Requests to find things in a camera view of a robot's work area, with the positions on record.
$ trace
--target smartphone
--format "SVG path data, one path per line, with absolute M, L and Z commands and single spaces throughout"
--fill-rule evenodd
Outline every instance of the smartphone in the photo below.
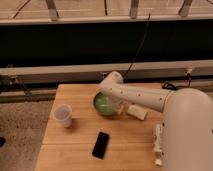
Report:
M 92 152 L 92 155 L 94 157 L 97 157 L 100 159 L 104 158 L 104 153 L 106 151 L 108 140 L 109 140 L 109 134 L 104 132 L 99 132 L 98 138 L 96 140 L 96 143 Z

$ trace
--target paper cup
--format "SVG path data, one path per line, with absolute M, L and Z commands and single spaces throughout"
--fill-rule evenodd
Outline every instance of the paper cup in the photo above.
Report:
M 72 108 L 70 105 L 62 104 L 56 107 L 52 113 L 53 118 L 64 127 L 70 127 L 72 124 Z

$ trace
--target white plastic casing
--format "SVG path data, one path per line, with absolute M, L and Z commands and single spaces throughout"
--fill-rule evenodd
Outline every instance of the white plastic casing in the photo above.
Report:
M 163 171 L 213 171 L 213 102 L 196 89 L 173 93 L 165 104 Z
M 100 90 L 107 96 L 124 99 L 162 112 L 170 90 L 152 89 L 122 84 L 123 78 L 118 72 L 111 72 L 100 84 Z
M 139 105 L 130 105 L 127 113 L 143 121 L 148 111 Z

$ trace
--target black panel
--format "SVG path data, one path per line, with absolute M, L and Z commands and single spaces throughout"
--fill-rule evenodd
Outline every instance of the black panel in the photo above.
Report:
M 146 22 L 0 27 L 0 67 L 130 62 Z M 150 22 L 142 61 L 213 59 L 213 21 Z

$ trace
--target cable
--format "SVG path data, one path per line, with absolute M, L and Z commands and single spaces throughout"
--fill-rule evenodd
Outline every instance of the cable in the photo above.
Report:
M 29 4 L 29 2 L 30 2 L 31 0 L 27 0 L 21 7 L 19 7 L 19 9 L 16 11 L 16 13 L 13 15 L 13 19 L 15 19 L 18 15 L 19 15 L 19 13 L 21 12 L 21 10 L 23 10 L 23 8 L 27 5 L 27 4 Z
M 210 0 L 206 0 L 209 4 L 213 5 L 213 2 Z
M 147 22 L 146 22 L 146 28 L 145 28 L 145 31 L 144 31 L 144 36 L 143 36 L 143 39 L 141 40 L 141 43 L 136 51 L 136 54 L 135 54 L 135 57 L 133 58 L 129 68 L 127 69 L 127 71 L 123 74 L 123 78 L 125 78 L 127 76 L 127 74 L 129 73 L 129 71 L 131 70 L 132 66 L 134 65 L 140 51 L 142 50 L 143 46 L 144 46 L 144 43 L 145 43 L 145 40 L 146 40 L 146 37 L 147 37 L 147 33 L 148 33 L 148 29 L 149 29 L 149 21 L 150 21 L 150 17 L 151 17 L 151 14 L 149 13 L 149 16 L 147 18 Z
M 178 90 L 178 88 L 170 83 L 170 82 L 165 82 L 163 85 L 162 85 L 162 89 L 168 89 L 168 90 Z
M 191 74 L 190 74 L 190 73 L 188 73 L 188 74 L 187 74 L 187 77 L 188 77 L 188 79 L 189 79 L 188 87 L 190 87 L 190 86 L 191 86 L 191 82 L 192 82 Z

